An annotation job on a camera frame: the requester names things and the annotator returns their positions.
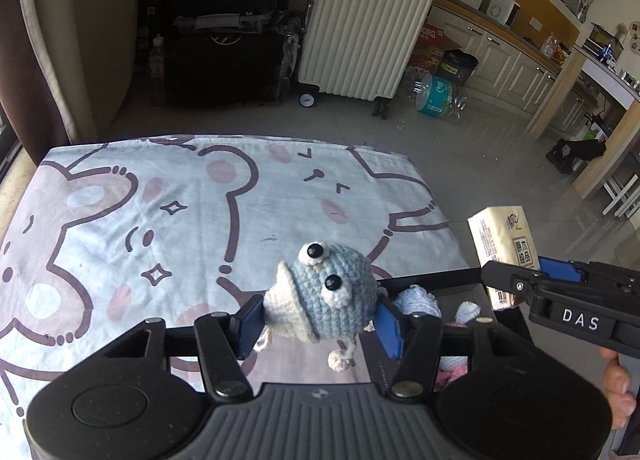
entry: human hand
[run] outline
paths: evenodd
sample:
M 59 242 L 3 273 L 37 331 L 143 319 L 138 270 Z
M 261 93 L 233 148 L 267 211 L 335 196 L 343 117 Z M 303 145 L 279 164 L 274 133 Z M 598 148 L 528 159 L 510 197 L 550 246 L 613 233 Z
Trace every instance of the human hand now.
M 631 376 L 618 363 L 617 352 L 608 348 L 600 348 L 600 355 L 609 360 L 609 364 L 604 370 L 602 383 L 613 414 L 611 427 L 620 429 L 626 426 L 629 417 L 636 409 L 636 398 L 631 393 L 627 393 Z

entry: brown curtain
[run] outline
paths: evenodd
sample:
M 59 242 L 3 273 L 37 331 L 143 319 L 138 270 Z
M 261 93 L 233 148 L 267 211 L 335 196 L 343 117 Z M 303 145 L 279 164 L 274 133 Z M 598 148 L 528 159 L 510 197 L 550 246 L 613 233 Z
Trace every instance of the brown curtain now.
M 31 159 L 69 144 L 66 130 L 33 53 L 20 0 L 0 0 L 0 104 Z

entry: gray ribbed panel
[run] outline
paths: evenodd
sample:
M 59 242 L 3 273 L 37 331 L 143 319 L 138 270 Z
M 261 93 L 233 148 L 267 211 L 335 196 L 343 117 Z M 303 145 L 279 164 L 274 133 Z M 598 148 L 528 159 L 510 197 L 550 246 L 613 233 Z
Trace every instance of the gray ribbed panel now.
M 431 0 L 314 0 L 298 79 L 321 92 L 392 98 Z
M 327 395 L 316 398 L 323 390 Z M 267 384 L 249 403 L 217 408 L 176 460 L 471 460 L 421 406 L 373 384 Z

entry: red cardboard box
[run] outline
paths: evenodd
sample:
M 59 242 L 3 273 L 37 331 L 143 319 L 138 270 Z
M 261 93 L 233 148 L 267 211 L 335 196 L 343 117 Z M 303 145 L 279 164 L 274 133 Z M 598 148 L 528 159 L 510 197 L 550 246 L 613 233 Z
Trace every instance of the red cardboard box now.
M 425 72 L 435 74 L 447 50 L 460 46 L 444 35 L 441 28 L 424 22 L 415 42 L 414 51 L 409 56 L 406 69 L 409 74 L 422 76 Z

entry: electrical outlet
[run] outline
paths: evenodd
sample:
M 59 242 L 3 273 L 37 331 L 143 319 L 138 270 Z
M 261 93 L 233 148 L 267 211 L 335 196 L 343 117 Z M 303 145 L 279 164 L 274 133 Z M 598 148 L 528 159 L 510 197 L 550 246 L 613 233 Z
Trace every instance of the electrical outlet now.
M 536 18 L 531 18 L 531 21 L 529 21 L 529 24 L 535 28 L 538 32 L 540 32 L 540 30 L 542 29 L 542 23 L 540 23 Z

